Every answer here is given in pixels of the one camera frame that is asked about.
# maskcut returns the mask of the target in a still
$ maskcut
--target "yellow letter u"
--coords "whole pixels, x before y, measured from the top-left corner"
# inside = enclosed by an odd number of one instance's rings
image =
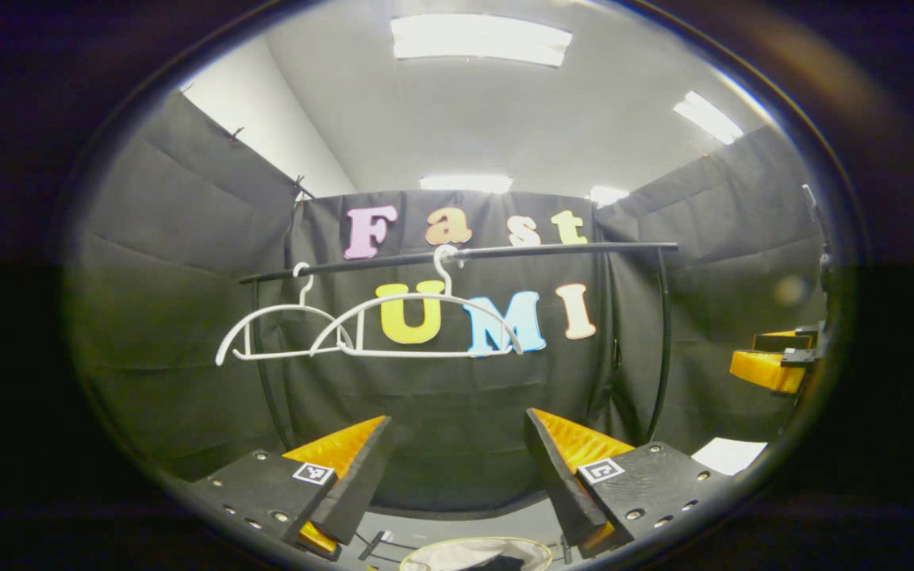
[[[418,293],[442,293],[443,282],[439,279],[429,279],[414,286]],[[376,289],[376,297],[397,296],[407,293],[407,285],[403,283],[386,283]],[[404,322],[404,300],[391,300],[380,304],[380,321],[383,324],[383,333],[397,343],[413,344],[425,343],[436,333],[440,332],[442,317],[440,316],[439,300],[422,300],[425,318],[417,328],[411,328]]]

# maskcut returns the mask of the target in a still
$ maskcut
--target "hanger hook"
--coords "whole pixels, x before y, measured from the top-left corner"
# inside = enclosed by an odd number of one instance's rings
[[[295,278],[297,278],[298,271],[300,271],[304,267],[309,267],[309,264],[307,264],[307,263],[294,264],[294,270],[291,271],[291,275],[293,275]],[[302,288],[301,293],[298,294],[298,304],[300,306],[305,305],[305,293],[309,292],[309,290],[313,288],[313,278],[315,278],[315,277],[316,277],[315,275],[309,274],[309,283],[306,283],[305,288]]]
[[[432,265],[436,267],[436,272],[439,272],[439,275],[443,278],[443,293],[446,296],[451,295],[450,290],[453,289],[453,281],[450,279],[450,274],[447,274],[446,270],[443,270],[443,257],[450,257],[453,254],[457,253],[457,248],[454,248],[449,243],[444,243],[443,246],[439,246],[436,249],[436,252],[432,253]]]

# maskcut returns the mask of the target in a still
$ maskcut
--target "black fabric wall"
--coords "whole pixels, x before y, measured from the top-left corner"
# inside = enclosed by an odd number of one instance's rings
[[[256,366],[217,368],[214,355],[251,308],[236,280],[282,263],[293,205],[284,174],[175,93],[132,135],[73,235],[66,300],[80,373],[133,444],[180,477],[280,446]]]
[[[609,242],[679,242],[665,257],[670,282],[670,388],[655,435],[686,453],[713,437],[770,441],[791,413],[778,397],[728,372],[757,333],[824,318],[820,227],[803,184],[817,187],[794,148],[768,128],[599,209]],[[647,430],[657,393],[661,313],[651,260],[610,264],[623,369],[614,398],[628,441]]]
[[[801,185],[812,181],[784,140],[763,129],[714,155],[595,209],[583,199],[476,192],[388,192],[295,203],[290,180],[174,94],[116,158],[74,236],[68,272],[71,338],[80,371],[149,458],[186,480],[253,447],[282,448],[257,366],[229,355],[213,364],[228,329],[251,311],[245,274],[295,263],[340,263],[349,209],[395,206],[377,257],[428,252],[429,213],[456,206],[472,238],[461,247],[508,246],[507,218],[532,217],[543,243],[569,209],[590,242],[671,241],[672,361],[657,438],[692,453],[712,437],[770,440],[791,401],[728,373],[732,351],[755,333],[824,318],[816,286],[819,230]],[[651,256],[556,255],[469,261],[450,267],[458,297],[489,297],[504,312],[513,293],[540,295],[547,346],[489,358],[355,358],[321,354],[264,362],[290,444],[301,445],[387,413],[395,453],[377,492],[381,508],[501,508],[540,490],[521,441],[536,406],[621,440],[648,427],[661,355],[661,314]],[[410,289],[431,264],[320,274],[308,303],[340,315],[384,283]],[[779,297],[779,286],[805,295]],[[555,288],[587,286],[598,332],[566,339]],[[261,306],[295,303],[304,279],[261,285]],[[421,303],[405,304],[410,324]],[[442,304],[440,333],[410,351],[464,351],[467,312]],[[367,347],[399,348],[367,314]],[[260,321],[266,351],[305,348],[325,323],[301,313]],[[348,329],[355,332],[355,322]]]
[[[561,243],[549,220],[569,209],[583,220],[580,236],[595,242],[592,202],[552,195],[480,192],[385,192],[306,201],[295,213],[286,267],[295,263],[344,261],[351,238],[349,209],[395,206],[399,217],[388,224],[377,257],[432,252],[425,239],[429,213],[455,206],[467,214],[471,239],[462,248],[510,246],[507,218],[531,217],[543,243]],[[537,292],[536,305],[545,347],[523,355],[488,358],[370,358],[321,354],[283,362],[291,426],[299,442],[309,441],[377,415],[394,418],[394,453],[378,488],[380,507],[427,511],[489,510],[536,491],[536,471],[526,455],[521,427],[524,409],[537,406],[581,420],[605,418],[609,405],[613,343],[612,305],[605,258],[554,255],[473,260],[460,270],[447,265],[453,294],[485,296],[505,313],[511,296]],[[438,279],[432,264],[320,274],[307,303],[340,315],[374,299],[377,286]],[[567,283],[586,286],[585,305],[598,332],[586,339],[565,336],[566,310],[555,289]],[[283,303],[295,303],[304,279],[284,286]],[[406,302],[405,318],[422,322],[422,304]],[[471,345],[467,312],[457,304],[441,306],[439,334],[417,346],[386,339],[380,308],[366,317],[366,347],[403,351],[466,351]],[[286,347],[308,347],[326,322],[304,314],[274,315]],[[348,323],[355,337],[355,321]]]

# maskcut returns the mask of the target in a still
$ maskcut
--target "black clothing rack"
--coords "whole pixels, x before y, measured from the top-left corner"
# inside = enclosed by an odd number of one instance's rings
[[[643,253],[656,252],[658,254],[658,289],[661,295],[661,370],[658,374],[658,393],[655,398],[654,411],[651,413],[651,422],[648,425],[647,437],[644,444],[654,438],[655,427],[658,418],[661,416],[661,409],[665,400],[665,393],[668,383],[668,362],[670,361],[672,324],[670,314],[670,304],[668,304],[668,276],[665,270],[665,251],[676,251],[679,249],[678,243],[675,242],[599,242],[599,243],[560,243],[559,245],[527,246],[527,247],[498,247],[498,248],[468,248],[457,250],[452,254],[443,257],[444,263],[447,261],[467,261],[483,260],[490,258],[505,258],[513,256],[545,256],[552,254],[597,254],[597,253]],[[425,252],[421,254],[403,254],[389,258],[369,258],[363,260],[352,260],[347,263],[330,263],[315,266],[304,267],[298,271],[298,278],[303,278],[313,274],[331,274],[337,271],[355,271],[369,270],[374,267],[392,267],[399,265],[413,265],[422,263],[432,263],[435,252]],[[253,311],[258,310],[260,293],[260,282],[272,282],[276,279],[295,278],[293,271],[282,270],[273,271],[269,274],[247,275],[239,279],[239,283],[251,283],[253,285]],[[250,324],[252,331],[253,343],[256,344],[256,350],[263,353],[263,339],[259,334],[258,323],[256,321]],[[284,449],[290,450],[289,440],[286,438],[283,421],[280,419],[280,413],[277,412],[273,391],[270,389],[269,379],[266,374],[266,367],[263,362],[257,362],[260,371],[260,382],[263,384],[263,394],[267,399],[267,406],[270,409],[277,436],[282,441]]]

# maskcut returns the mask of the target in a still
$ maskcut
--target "white clothes hanger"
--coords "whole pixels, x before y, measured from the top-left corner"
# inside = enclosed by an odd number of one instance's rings
[[[453,281],[450,279],[450,274],[447,274],[446,270],[443,270],[442,258],[444,256],[450,256],[457,252],[457,248],[446,243],[443,246],[439,246],[436,249],[436,252],[432,254],[432,265],[436,267],[436,272],[443,278],[443,293],[399,293],[396,296],[384,296],[377,297],[377,299],[369,300],[367,302],[360,303],[353,308],[350,308],[344,314],[334,319],[330,325],[327,325],[323,329],[323,332],[320,332],[319,336],[316,337],[315,343],[309,348],[309,355],[315,355],[319,353],[320,343],[323,343],[323,339],[326,339],[327,335],[330,334],[330,331],[333,328],[341,328],[341,324],[344,321],[355,317],[358,315],[358,332],[356,332],[355,337],[355,346],[352,346],[350,343],[345,344],[340,340],[340,334],[338,334],[337,348],[343,351],[345,354],[354,355],[355,357],[400,357],[400,358],[446,358],[446,357],[489,357],[494,354],[508,354],[510,351],[517,351],[517,354],[524,354],[524,350],[521,347],[520,340],[517,338],[517,334],[514,333],[514,329],[511,328],[510,324],[505,321],[502,315],[498,314],[492,308],[487,308],[482,306],[482,304],[472,302],[471,300],[465,300],[463,297],[454,297],[451,295],[451,289],[453,286]],[[503,330],[500,333],[500,343],[499,347],[505,347],[497,351],[380,351],[380,350],[367,350],[363,347],[363,333],[365,332],[366,325],[366,310],[368,308],[373,308],[387,302],[392,302],[395,300],[440,300],[441,302],[449,302],[461,305],[467,305],[469,307],[477,308],[480,311],[485,312],[485,314],[490,315],[490,317],[496,318],[496,321],[503,326]],[[507,334],[510,335],[511,346],[507,347],[505,341],[507,340]]]
[[[295,264],[294,269],[291,271],[291,274],[297,278],[298,271],[304,267],[309,267],[307,263],[298,263]],[[229,330],[228,334],[225,335],[225,340],[221,341],[221,348],[217,350],[217,357],[214,361],[218,366],[221,366],[225,362],[225,355],[228,353],[228,347],[231,346],[232,341],[235,339],[235,336],[239,334],[240,330],[244,330],[244,353],[240,353],[236,348],[232,349],[232,353],[235,354],[235,357],[240,358],[242,361],[261,361],[265,358],[286,358],[286,357],[301,357],[303,354],[315,355],[319,353],[332,353],[333,351],[341,351],[341,347],[352,347],[351,336],[348,335],[348,332],[338,326],[337,328],[337,346],[336,347],[319,347],[319,344],[322,343],[323,337],[320,337],[320,341],[315,344],[314,347],[308,348],[308,350],[303,351],[284,351],[284,353],[252,353],[252,343],[250,343],[250,328],[247,325],[249,323],[261,316],[268,313],[273,313],[275,311],[304,311],[308,313],[315,313],[316,315],[322,316],[327,319],[327,321],[334,321],[333,315],[330,315],[326,311],[321,310],[320,308],[309,307],[305,304],[305,294],[313,288],[313,278],[314,276],[309,276],[309,282],[305,284],[305,288],[301,289],[301,292],[298,294],[298,303],[297,304],[286,304],[286,305],[277,305],[270,306],[265,308],[258,308],[258,310],[250,313],[249,315],[244,316],[242,321],[236,323],[235,327]]]

